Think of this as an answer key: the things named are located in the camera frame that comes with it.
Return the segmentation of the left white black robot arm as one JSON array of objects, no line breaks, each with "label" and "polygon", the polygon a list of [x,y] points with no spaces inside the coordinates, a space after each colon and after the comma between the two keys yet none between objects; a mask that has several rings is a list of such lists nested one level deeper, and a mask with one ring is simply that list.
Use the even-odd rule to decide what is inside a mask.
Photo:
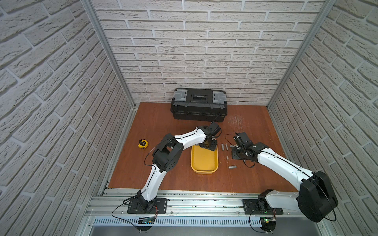
[{"label": "left white black robot arm", "polygon": [[158,189],[165,177],[177,164],[181,154],[187,148],[199,145],[201,148],[215,151],[217,138],[221,135],[221,128],[213,122],[208,126],[200,126],[193,131],[182,134],[167,134],[153,150],[151,172],[144,187],[136,194],[139,205],[149,211],[157,197]]}]

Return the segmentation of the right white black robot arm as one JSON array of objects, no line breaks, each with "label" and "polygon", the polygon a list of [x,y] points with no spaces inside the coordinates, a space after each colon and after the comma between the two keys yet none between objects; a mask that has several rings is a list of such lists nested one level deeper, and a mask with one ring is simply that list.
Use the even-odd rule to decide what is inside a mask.
[{"label": "right white black robot arm", "polygon": [[278,208],[301,212],[309,220],[320,222],[335,212],[338,199],[330,178],[322,171],[313,172],[283,158],[263,143],[253,143],[245,132],[234,135],[232,155],[265,166],[296,188],[296,192],[268,189],[258,196],[258,210]]}]

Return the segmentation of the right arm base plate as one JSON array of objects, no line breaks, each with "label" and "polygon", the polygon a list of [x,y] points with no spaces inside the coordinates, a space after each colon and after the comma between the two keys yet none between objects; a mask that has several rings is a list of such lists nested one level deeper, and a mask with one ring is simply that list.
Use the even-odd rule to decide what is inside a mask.
[{"label": "right arm base plate", "polygon": [[264,200],[261,199],[243,199],[243,209],[246,215],[250,214],[270,214],[283,215],[282,208],[271,208]]}]

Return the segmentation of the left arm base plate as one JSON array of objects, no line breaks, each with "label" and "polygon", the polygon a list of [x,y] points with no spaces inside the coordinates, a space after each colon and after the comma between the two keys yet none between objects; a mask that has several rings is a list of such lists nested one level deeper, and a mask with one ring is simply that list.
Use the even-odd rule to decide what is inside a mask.
[{"label": "left arm base plate", "polygon": [[128,203],[128,214],[166,214],[167,201],[165,198],[155,198],[148,203],[140,203],[138,199],[132,199]]}]

